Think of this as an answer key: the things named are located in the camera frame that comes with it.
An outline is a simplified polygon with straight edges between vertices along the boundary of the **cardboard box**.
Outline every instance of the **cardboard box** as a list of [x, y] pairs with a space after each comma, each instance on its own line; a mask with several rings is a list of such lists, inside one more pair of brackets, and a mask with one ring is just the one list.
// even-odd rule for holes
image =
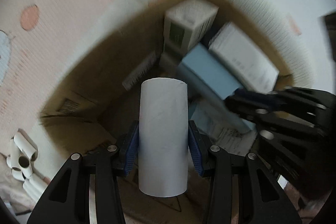
[[[46, 102], [41, 114], [41, 134], [53, 143], [53, 153], [61, 150], [65, 155], [85, 149], [94, 149], [107, 134], [117, 137], [131, 120], [123, 120], [122, 111], [137, 112], [127, 103], [142, 79], [155, 66], [155, 59], [163, 50], [165, 12], [184, 0], [160, 0], [151, 5], [119, 30], [110, 34], [96, 46], [67, 75]], [[228, 0], [207, 0], [218, 6], [214, 22], [223, 25], [232, 21], [241, 28], [278, 68], [280, 86], [293, 83], [285, 62], [268, 38]], [[105, 126], [112, 123], [114, 130]], [[64, 144], [64, 135], [68, 136]], [[44, 175], [45, 170], [38, 170]], [[133, 176], [120, 180], [120, 194], [125, 214], [140, 223], [201, 223], [207, 203], [209, 181], [190, 173], [189, 184], [195, 187], [173, 200], [155, 199], [141, 194], [137, 188], [136, 170]]]
[[167, 10], [165, 44], [184, 56], [211, 27], [218, 7], [206, 0], [186, 0]]

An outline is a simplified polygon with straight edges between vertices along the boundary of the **white box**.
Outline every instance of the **white box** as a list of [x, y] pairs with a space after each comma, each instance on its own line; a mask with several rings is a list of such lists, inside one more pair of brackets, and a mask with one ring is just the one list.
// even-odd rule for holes
[[273, 90], [279, 70], [236, 25], [225, 25], [210, 42], [209, 51], [249, 90]]
[[218, 7], [206, 0], [186, 0], [166, 11], [165, 43], [185, 55], [211, 27]]

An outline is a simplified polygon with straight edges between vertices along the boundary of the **cardboard tube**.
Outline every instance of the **cardboard tube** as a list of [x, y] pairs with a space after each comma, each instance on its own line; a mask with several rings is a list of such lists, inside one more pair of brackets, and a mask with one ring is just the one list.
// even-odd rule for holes
[[29, 159], [26, 156], [19, 157], [19, 165], [21, 168], [22, 173], [25, 175], [26, 178], [30, 178], [33, 174], [32, 166], [30, 164]]
[[17, 147], [29, 158], [29, 160], [36, 160], [36, 149], [25, 139], [20, 133], [16, 133], [14, 136], [14, 142]]
[[16, 171], [12, 170], [12, 175], [15, 179], [20, 180], [20, 181], [25, 181], [25, 177], [23, 176], [22, 171]]
[[11, 157], [10, 156], [8, 156], [6, 158], [6, 163], [7, 163], [7, 166], [12, 169], [12, 162], [11, 162]]
[[36, 174], [32, 174], [29, 178], [29, 182], [33, 185], [41, 194], [48, 187], [48, 184], [45, 183], [42, 179], [38, 177]]
[[27, 192], [27, 194], [31, 197], [31, 199], [35, 202], [38, 202], [38, 200], [41, 197], [41, 194], [38, 192], [36, 188], [32, 186], [32, 184], [29, 182], [28, 179], [25, 180], [23, 183], [24, 190]]
[[188, 179], [186, 83], [154, 78], [141, 85], [139, 189], [151, 196], [184, 193]]
[[19, 171], [20, 170], [20, 165], [19, 165], [19, 157], [21, 155], [20, 149], [17, 147], [15, 144], [14, 140], [11, 139], [9, 142], [9, 149], [10, 149], [10, 161], [13, 169]]

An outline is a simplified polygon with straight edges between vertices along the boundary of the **blue gripper pad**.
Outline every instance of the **blue gripper pad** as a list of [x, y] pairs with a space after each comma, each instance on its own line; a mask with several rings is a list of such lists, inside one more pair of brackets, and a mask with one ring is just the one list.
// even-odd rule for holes
[[200, 176], [202, 176], [204, 173], [204, 169], [202, 166], [202, 154], [198, 147], [194, 132], [190, 126], [189, 126], [189, 132], [188, 132], [188, 146], [189, 146], [191, 158], [193, 159], [195, 170]]
[[124, 173], [125, 176], [129, 174], [129, 172], [133, 169], [134, 161], [138, 154], [138, 147], [139, 147], [139, 123], [137, 123], [131, 140], [129, 141], [128, 148], [125, 153], [125, 167]]

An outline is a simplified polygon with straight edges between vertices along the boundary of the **metal screw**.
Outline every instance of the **metal screw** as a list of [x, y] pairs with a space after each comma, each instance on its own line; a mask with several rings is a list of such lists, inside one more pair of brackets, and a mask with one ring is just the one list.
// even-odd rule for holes
[[75, 153], [75, 154], [72, 154], [72, 155], [71, 155], [71, 159], [72, 159], [72, 160], [78, 160], [80, 157], [81, 157], [81, 155], [78, 154], [78, 153]]
[[210, 146], [210, 150], [213, 152], [218, 152], [220, 150], [218, 145], [211, 145]]
[[113, 145], [113, 144], [112, 144], [112, 145], [110, 145], [110, 146], [107, 148], [107, 150], [110, 151], [110, 152], [114, 152], [114, 151], [117, 150], [117, 148], [118, 148], [118, 147], [117, 147], [116, 145]]
[[316, 106], [320, 109], [326, 110], [327, 108], [324, 105], [316, 104]]
[[249, 159], [255, 160], [257, 158], [257, 155], [255, 153], [249, 153], [248, 154]]
[[264, 138], [271, 140], [274, 138], [274, 134], [272, 132], [269, 132], [267, 130], [261, 130], [260, 135], [263, 136]]
[[268, 113], [268, 111], [266, 109], [262, 109], [262, 108], [257, 109], [255, 112], [257, 112], [258, 114], [267, 114]]

